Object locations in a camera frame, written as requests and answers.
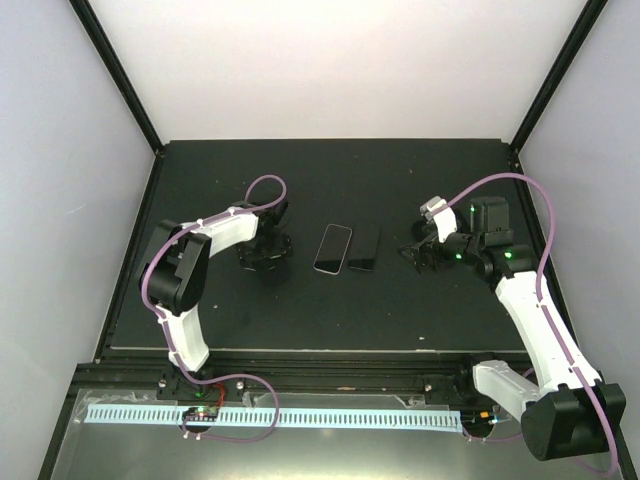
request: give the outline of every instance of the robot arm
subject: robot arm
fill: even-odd
[[[427,223],[424,238],[402,247],[418,269],[434,270],[448,264],[466,263],[495,292],[511,316],[536,372],[538,385],[513,371],[500,360],[473,361],[467,382],[459,382],[474,393],[493,399],[522,425],[524,440],[540,459],[602,452],[607,442],[584,388],[574,372],[579,367],[593,387],[615,432],[625,408],[625,397],[617,384],[606,384],[584,358],[562,321],[542,279],[542,300],[536,295],[537,264],[531,249],[513,245],[508,204],[502,198],[471,200],[468,233],[459,233],[454,212],[440,197],[420,209]],[[541,305],[546,306],[552,324]],[[574,359],[570,364],[554,335],[559,332]]]
[[[240,266],[258,272],[263,282],[279,283],[286,279],[288,270],[283,261],[293,253],[291,241],[288,235],[277,232],[275,226],[287,205],[284,201],[258,215],[243,212],[242,206],[231,207],[229,216],[196,228],[180,239],[152,272],[149,297],[165,313],[165,318],[158,321],[166,322],[175,352],[187,370],[197,372],[209,357],[198,316],[209,259],[235,245]],[[156,227],[138,278],[142,279],[160,247],[183,227],[168,220]],[[178,365],[175,353],[170,352],[169,359]]]

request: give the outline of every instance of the black metal frame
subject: black metal frame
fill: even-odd
[[[163,375],[166,374],[168,365],[166,352],[146,352],[149,355],[142,357],[140,356],[140,352],[118,352],[109,349],[113,328],[121,308],[123,289],[133,272],[135,252],[140,242],[146,217],[162,169],[164,146],[136,94],[124,67],[120,63],[116,52],[100,25],[90,5],[90,1],[69,0],[69,2],[103,59],[105,66],[138,122],[150,147],[155,152],[156,159],[127,247],[98,348],[95,352],[95,363],[79,365],[76,370],[40,472],[40,480],[51,477],[56,457],[66,431],[66,425],[79,389],[132,388],[155,390],[158,386],[159,379],[163,378]],[[511,152],[509,166],[511,171],[522,173],[522,166],[518,155],[606,3],[607,0],[588,0],[586,2],[582,13],[576,21],[576,24],[509,146]],[[516,182],[516,188],[533,240],[534,249],[539,255],[544,248],[545,237],[536,215],[529,188],[523,182]],[[567,308],[560,293],[560,286],[551,262],[547,264],[546,275],[549,279],[550,290],[560,314],[572,331]],[[367,391],[368,389],[380,388],[384,383],[388,383],[388,380],[381,382],[380,379],[393,375],[399,378],[398,383],[395,384],[397,388],[412,391],[416,387],[418,387],[418,390],[423,389],[424,382],[427,381],[428,376],[432,376],[432,378],[433,376],[443,377],[455,373],[459,356],[456,354],[425,354],[420,356],[407,354],[385,354],[383,356],[367,354],[360,355],[360,359],[354,361],[353,356],[347,354],[344,356],[332,354],[331,357],[329,357],[323,354],[309,353],[305,353],[304,355],[295,353],[267,355],[242,352],[237,354],[226,353],[224,356],[221,356],[213,352],[212,358],[215,360],[214,364],[216,365],[215,374],[254,372],[264,375],[280,385],[286,384],[288,389],[301,388],[313,390],[311,387],[312,383],[309,381],[309,379],[311,379],[313,387],[316,389],[332,390],[335,389],[336,385],[346,382],[349,383],[348,386],[353,385],[356,386],[356,388],[360,388],[361,391]],[[516,369],[525,369],[528,366],[528,357],[525,354],[502,355],[501,358],[507,360]],[[638,477],[631,462],[622,432],[619,432],[617,441],[620,454],[620,466],[624,478],[635,480]]]
[[[142,130],[147,142],[149,142],[151,150],[156,154],[161,153],[164,149],[162,140],[160,140],[160,137],[156,133],[156,129],[142,106],[138,94],[118,59],[118,55],[116,55],[115,50],[111,46],[111,42],[107,38],[107,34],[98,21],[98,17],[93,11],[93,8],[91,8],[91,4],[88,0],[69,0],[69,3],[71,3],[76,15],[82,22],[89,38],[100,54],[104,65],[107,67],[107,70],[109,70],[118,90],[120,90],[122,97],[125,102],[127,102],[129,110],[131,110],[133,117],[140,126],[140,130]]]
[[[542,86],[540,87],[536,98],[533,100],[531,107],[529,107],[529,111],[525,115],[520,128],[518,128],[515,137],[513,137],[513,140],[511,141],[511,149],[516,154],[522,151],[522,147],[524,147],[529,135],[531,135],[531,132],[538,123],[538,120],[540,120],[544,109],[547,107],[547,104],[558,88],[558,85],[560,85],[564,74],[567,73],[573,59],[578,54],[580,47],[589,35],[591,27],[596,23],[596,20],[600,16],[602,9],[607,4],[607,1],[608,0],[588,0],[582,9],[578,20],[576,20],[575,25],[571,29],[571,33],[569,33],[560,53],[551,66],[551,70],[549,70],[547,78],[545,78],[542,83]]]

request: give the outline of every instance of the black tabletop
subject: black tabletop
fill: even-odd
[[[451,199],[475,180],[508,171],[507,155],[498,140],[174,141],[166,150],[134,271],[160,220],[186,222],[221,212],[244,198],[253,179],[272,173],[289,191],[283,224],[295,252],[289,259],[292,277],[266,287],[239,267],[234,249],[212,258],[199,310],[210,348],[520,351],[522,342],[506,311],[472,272],[460,266],[419,275],[396,252],[413,241],[410,228],[420,205],[435,195]],[[278,194],[273,181],[256,189],[263,198]],[[512,181],[494,182],[473,195],[505,197],[516,240],[530,243]],[[314,270],[327,224],[358,222],[381,228],[374,271],[345,265],[332,276]],[[133,275],[111,348],[166,348]]]

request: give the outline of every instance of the white wall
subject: white wall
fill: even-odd
[[[0,2],[0,469],[34,479],[152,153],[69,2]]]
[[[609,2],[527,142],[526,172],[551,194],[552,252],[590,360],[627,395],[640,462],[640,3]]]
[[[164,142],[510,141],[585,0],[91,0]]]

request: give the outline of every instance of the smartphone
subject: smartphone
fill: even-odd
[[[342,262],[347,253],[347,247],[351,240],[351,229],[334,225],[327,225],[313,262],[313,268],[319,272],[328,273],[329,275],[337,275],[342,268]]]
[[[349,249],[349,268],[372,271],[378,253],[380,225],[376,223],[358,223],[353,231]]]

